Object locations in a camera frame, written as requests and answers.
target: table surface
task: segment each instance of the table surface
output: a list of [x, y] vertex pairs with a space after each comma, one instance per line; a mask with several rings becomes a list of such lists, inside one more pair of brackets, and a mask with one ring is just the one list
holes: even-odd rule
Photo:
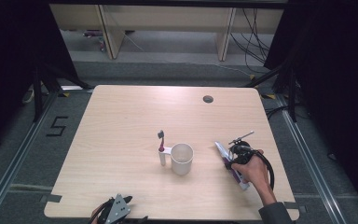
[[[205, 103], [203, 97], [213, 97]], [[165, 146], [188, 143], [194, 148], [189, 174], [161, 166]], [[260, 198], [251, 186], [241, 190], [222, 163], [215, 141], [225, 148], [239, 136], [262, 148], [275, 173], [277, 200], [295, 198], [255, 89], [161, 86], [95, 88], [68, 151], [52, 195], [48, 217], [90, 217], [118, 193], [132, 196], [127, 218], [185, 220], [257, 220]], [[293, 220], [296, 209], [288, 209]]]

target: person's arm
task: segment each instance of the person's arm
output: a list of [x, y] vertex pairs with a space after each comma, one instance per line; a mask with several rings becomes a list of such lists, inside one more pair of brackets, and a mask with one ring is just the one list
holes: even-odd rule
[[244, 182], [251, 182], [255, 186], [264, 207], [258, 210], [265, 224], [289, 224], [293, 223], [283, 203], [277, 203], [275, 194], [269, 185], [267, 166], [257, 156], [253, 156], [244, 165], [234, 163], [231, 168], [243, 174]]

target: cable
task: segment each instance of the cable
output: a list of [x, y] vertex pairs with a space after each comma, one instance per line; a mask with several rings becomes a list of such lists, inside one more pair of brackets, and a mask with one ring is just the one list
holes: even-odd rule
[[103, 203], [98, 210], [92, 215], [91, 219], [89, 220], [89, 224], [92, 223], [92, 221], [101, 213], [102, 210], [104, 210], [104, 208], [110, 204], [112, 201], [112, 199], [109, 199], [106, 203]]
[[[241, 36], [242, 36], [242, 38], [243, 39], [245, 39], [246, 40], [246, 42], [250, 42], [250, 40], [248, 40], [244, 35], [243, 35], [243, 33], [241, 33]], [[253, 46], [255, 46], [255, 47], [260, 47], [259, 45], [257, 45], [257, 44], [255, 44], [255, 43], [252, 43], [251, 42], [251, 45], [253, 45]], [[263, 50], [266, 50], [266, 51], [269, 51], [269, 47], [268, 46], [265, 46], [265, 47], [261, 47]]]
[[[166, 63], [179, 63], [179, 62], [170, 62], [170, 61], [167, 61], [167, 60], [153, 60], [151, 62], [166, 62]], [[220, 64], [215, 64], [215, 63], [204, 63], [204, 64], [201, 64], [201, 63], [183, 63], [183, 64], [195, 64], [195, 65], [212, 65], [212, 66], [216, 66], [216, 67], [221, 67], [221, 68], [224, 68], [224, 69], [227, 69], [227, 70], [233, 70], [233, 71], [237, 71], [237, 72], [241, 72], [243, 74], [245, 74], [246, 76], [250, 76], [249, 73], [245, 72], [245, 71], [242, 71], [238, 68], [229, 68], [229, 67], [225, 67], [223, 65], [220, 65]]]
[[264, 60], [266, 60], [267, 54], [266, 54], [266, 52], [264, 52], [264, 50], [263, 50], [263, 48], [261, 46], [262, 41], [258, 38], [256, 18], [257, 18], [257, 8], [254, 8], [254, 34], [255, 34], [255, 39], [257, 40], [258, 47], [260, 49], [261, 55], [263, 55]]
[[[249, 27], [251, 27], [251, 30], [252, 30], [251, 36], [249, 37], [249, 42], [248, 42], [248, 44], [247, 44], [247, 46], [246, 46], [246, 49], [248, 49], [248, 48], [249, 48], [249, 43], [252, 41], [252, 36], [253, 36], [253, 34], [254, 34], [254, 31], [253, 31], [253, 28], [252, 28], [251, 23], [250, 23], [249, 20], [248, 20], [248, 17], [247, 17], [246, 14], [245, 14], [245, 10], [242, 9], [242, 11], [243, 11], [243, 13], [244, 13], [244, 15], [245, 15], [246, 20], [247, 20], [248, 23], [249, 23]], [[248, 66], [248, 62], [247, 62], [247, 59], [246, 59], [246, 55], [247, 55], [247, 54], [245, 54], [245, 63], [246, 63], [246, 66], [247, 66], [249, 69], [251, 69], [251, 68]]]
[[258, 46], [260, 47], [261, 45], [263, 45], [265, 48], [269, 49], [269, 47], [263, 43], [263, 41], [260, 40], [260, 38], [258, 38], [258, 32], [257, 32], [257, 22], [256, 22], [256, 18], [257, 18], [257, 8], [254, 8], [254, 26], [252, 27], [252, 24], [249, 22], [249, 19], [246, 15], [246, 12], [244, 10], [244, 8], [242, 9], [243, 15], [245, 16], [245, 19], [247, 20], [249, 27], [251, 28], [252, 34], [254, 34]]
[[116, 19], [113, 17], [113, 13], [110, 11], [109, 7], [106, 6], [106, 5], [103, 5], [103, 9], [108, 12], [107, 14], [109, 15], [109, 18], [115, 23], [115, 25], [117, 26], [117, 29], [118, 29], [127, 39], [129, 39], [130, 42], [132, 42], [132, 44], [133, 44], [136, 48], [138, 48], [138, 49], [140, 49], [141, 51], [145, 52], [144, 49], [142, 49], [141, 47], [139, 47], [131, 38], [129, 38], [129, 37], [126, 35], [126, 32], [123, 31], [123, 30], [120, 28], [120, 24], [118, 24], [118, 22], [116, 21]]
[[248, 48], [244, 47], [235, 37], [233, 34], [231, 34], [232, 39], [234, 40], [234, 42], [237, 44], [237, 46], [243, 50], [245, 53], [250, 54], [253, 58], [255, 58], [256, 60], [258, 60], [261, 63], [264, 63], [264, 60], [260, 57], [258, 57], [256, 54], [254, 54], [253, 52], [251, 52], [250, 50], [248, 50]]
[[268, 172], [269, 172], [269, 185], [271, 186], [271, 189], [274, 189], [275, 174], [272, 169], [271, 163], [269, 163], [269, 160], [267, 160], [267, 158], [263, 154], [261, 154], [258, 150], [254, 150], [254, 154], [256, 156], [258, 156], [266, 164]]
[[267, 115], [267, 118], [270, 119], [272, 117], [273, 114], [275, 114], [276, 112], [280, 111], [280, 110], [285, 110], [289, 107], [289, 105], [283, 105], [283, 106], [280, 106], [280, 107], [277, 107], [277, 108], [268, 108], [268, 109], [265, 109], [266, 111], [266, 115]]

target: black cable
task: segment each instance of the black cable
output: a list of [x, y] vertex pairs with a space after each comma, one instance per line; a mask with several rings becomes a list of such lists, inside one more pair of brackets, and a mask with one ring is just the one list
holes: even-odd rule
[[[245, 35], [243, 35], [243, 33], [241, 33], [241, 36], [242, 36], [242, 38], [243, 38], [243, 39], [245, 39], [245, 40], [246, 40], [246, 42], [249, 42], [248, 38], [246, 38], [246, 36], [245, 36]], [[253, 43], [253, 42], [251, 42], [251, 45], [253, 45], [253, 46], [255, 46], [255, 47], [258, 47], [258, 48], [259, 48], [259, 45], [255, 44], [255, 43]], [[261, 47], [261, 48], [262, 48], [263, 50], [269, 51], [269, 48], [268, 48], [268, 47]]]
[[251, 43], [252, 36], [254, 35], [254, 36], [255, 36], [255, 39], [256, 39], [256, 41], [257, 41], [257, 44], [258, 44], [258, 45], [255, 45], [255, 46], [259, 47], [260, 53], [261, 53], [262, 57], [263, 57], [264, 60], [265, 60], [265, 58], [267, 57], [267, 54], [266, 54], [266, 52], [264, 51], [264, 48], [262, 47], [262, 45], [264, 45], [266, 48], [268, 48], [268, 50], [269, 50], [269, 47], [268, 47], [266, 44], [264, 44], [263, 41], [261, 41], [260, 38], [258, 37], [257, 22], [256, 22], [256, 19], [257, 19], [257, 8], [254, 8], [254, 24], [253, 24], [253, 25], [252, 25], [251, 22], [249, 21], [249, 18], [248, 18], [248, 16], [246, 15], [246, 12], [245, 12], [244, 8], [242, 9], [242, 12], [243, 12], [243, 15], [245, 16], [246, 21], [248, 22], [249, 27], [251, 28], [251, 37], [249, 38], [249, 40], [246, 39], [244, 36], [242, 36], [242, 37], [244, 37], [244, 39], [245, 39], [246, 41], [248, 41], [248, 43]]
[[275, 185], [275, 174], [272, 169], [271, 163], [269, 163], [269, 160], [263, 154], [261, 154], [258, 150], [253, 150], [254, 154], [258, 156], [266, 165], [269, 172], [269, 185], [271, 186], [271, 189], [274, 189]]
[[237, 44], [237, 46], [243, 50], [245, 53], [250, 54], [252, 57], [254, 57], [256, 60], [260, 61], [261, 63], [264, 62], [264, 60], [260, 57], [258, 57], [256, 54], [254, 54], [253, 52], [251, 52], [250, 50], [248, 50], [246, 47], [244, 47], [235, 37], [233, 34], [231, 34], [232, 39], [234, 40], [234, 42]]
[[104, 210], [104, 208], [110, 204], [112, 201], [112, 199], [109, 199], [106, 203], [103, 203], [99, 208], [98, 210], [94, 213], [94, 215], [92, 215], [91, 219], [89, 220], [89, 224], [92, 223], [92, 221], [98, 216], [98, 214], [101, 213], [102, 210]]
[[275, 114], [276, 112], [278, 112], [280, 110], [287, 109], [288, 107], [289, 107], [289, 105], [283, 105], [283, 106], [280, 106], [280, 107], [277, 107], [277, 108], [265, 109], [267, 118], [270, 119], [273, 114]]

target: metal rail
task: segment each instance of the metal rail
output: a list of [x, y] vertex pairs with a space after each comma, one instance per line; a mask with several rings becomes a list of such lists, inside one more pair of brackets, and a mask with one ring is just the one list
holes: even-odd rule
[[[277, 99], [278, 99], [279, 106], [286, 105], [286, 102], [284, 101], [284, 98], [281, 94], [277, 95]], [[292, 121], [287, 111], [283, 110], [282, 113], [286, 121], [286, 124], [289, 127], [289, 130], [296, 141], [301, 156], [307, 165], [308, 171], [310, 172], [310, 177], [312, 178], [313, 183], [315, 184], [315, 187], [321, 196], [324, 206], [326, 207], [328, 215], [330, 216], [333, 223], [337, 223], [337, 224], [347, 223], [339, 207], [339, 204], [333, 195], [333, 192], [331, 191], [327, 182], [325, 181], [324, 176], [322, 175], [322, 172], [319, 169], [318, 164], [313, 158], [312, 153], [310, 152], [310, 149], [308, 148], [308, 145], [305, 142], [304, 137], [301, 134], [301, 131], [298, 129], [297, 124]]]
[[28, 155], [30, 146], [36, 139], [40, 127], [43, 124], [46, 115], [49, 109], [51, 108], [52, 104], [54, 103], [55, 99], [57, 99], [57, 96], [58, 96], [57, 92], [51, 92], [49, 94], [48, 99], [45, 102], [45, 109], [43, 113], [41, 114], [40, 118], [32, 124], [30, 130], [28, 131], [19, 149], [17, 150], [16, 155], [14, 156], [13, 160], [11, 161], [10, 165], [7, 167], [7, 170], [2, 176], [0, 180], [0, 205], [2, 201], [5, 199], [5, 196], [10, 188], [11, 183], [13, 182], [17, 172], [20, 170], [22, 163], [24, 162], [26, 156]]

